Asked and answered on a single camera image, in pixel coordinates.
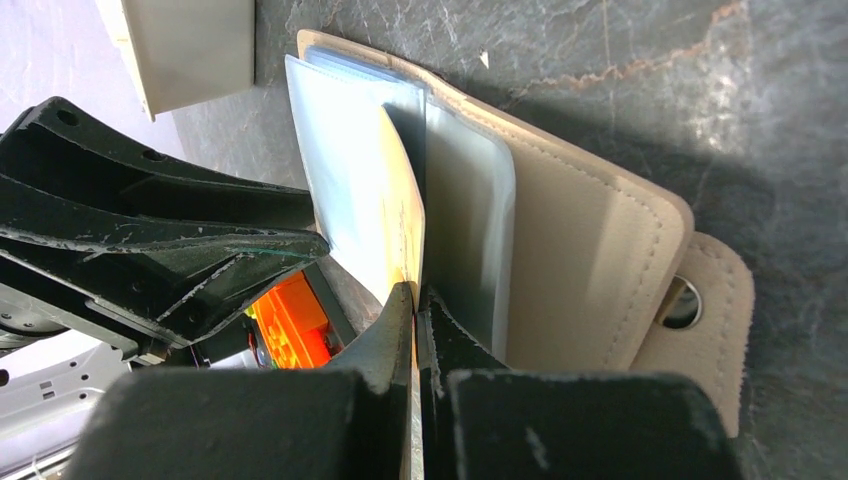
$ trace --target dark stone countertop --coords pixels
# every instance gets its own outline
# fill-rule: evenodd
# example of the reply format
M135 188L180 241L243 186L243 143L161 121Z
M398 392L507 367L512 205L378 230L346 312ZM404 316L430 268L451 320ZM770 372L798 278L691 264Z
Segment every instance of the dark stone countertop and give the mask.
M844 2L260 1L256 88L175 114L189 160L305 187L283 66L301 28L424 65L686 199L755 275L746 476L848 472Z

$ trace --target wallet snap button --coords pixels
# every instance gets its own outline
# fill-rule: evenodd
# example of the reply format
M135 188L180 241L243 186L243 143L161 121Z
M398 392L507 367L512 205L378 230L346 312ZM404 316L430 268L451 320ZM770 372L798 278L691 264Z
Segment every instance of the wallet snap button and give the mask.
M662 319L660 324L672 330L692 328L701 319L704 302L701 299L701 294L692 285L692 282L680 275L675 275L674 278L675 281L684 283L683 290L674 302L674 306L669 310L668 315Z

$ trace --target wallet strap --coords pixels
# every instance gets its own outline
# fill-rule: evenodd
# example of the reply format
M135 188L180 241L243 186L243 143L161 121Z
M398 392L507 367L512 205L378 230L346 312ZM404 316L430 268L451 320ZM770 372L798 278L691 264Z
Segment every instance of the wallet strap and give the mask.
M691 327L654 323L631 370L683 374L697 382L719 411L727 433L739 432L739 396L754 280L739 256L713 237L696 233L678 269L698 293L702 313Z

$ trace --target orange component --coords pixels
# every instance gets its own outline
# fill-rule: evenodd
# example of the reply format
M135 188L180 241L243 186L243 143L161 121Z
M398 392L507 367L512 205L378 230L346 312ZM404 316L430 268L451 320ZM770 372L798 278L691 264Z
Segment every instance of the orange component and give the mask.
M328 320L303 272L253 304L262 338L279 368L314 368L330 361L324 344Z

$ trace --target screw hole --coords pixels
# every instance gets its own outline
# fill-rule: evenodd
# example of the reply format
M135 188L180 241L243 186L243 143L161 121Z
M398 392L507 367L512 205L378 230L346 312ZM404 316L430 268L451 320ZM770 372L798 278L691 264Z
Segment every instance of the screw hole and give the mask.
M161 162L162 160L165 160L165 155L162 155L156 150L145 150L141 152L141 156L150 160L151 162Z
M69 125L71 127L79 125L79 118L67 110L59 110L56 112L56 116L59 117L59 120L61 120L65 125Z

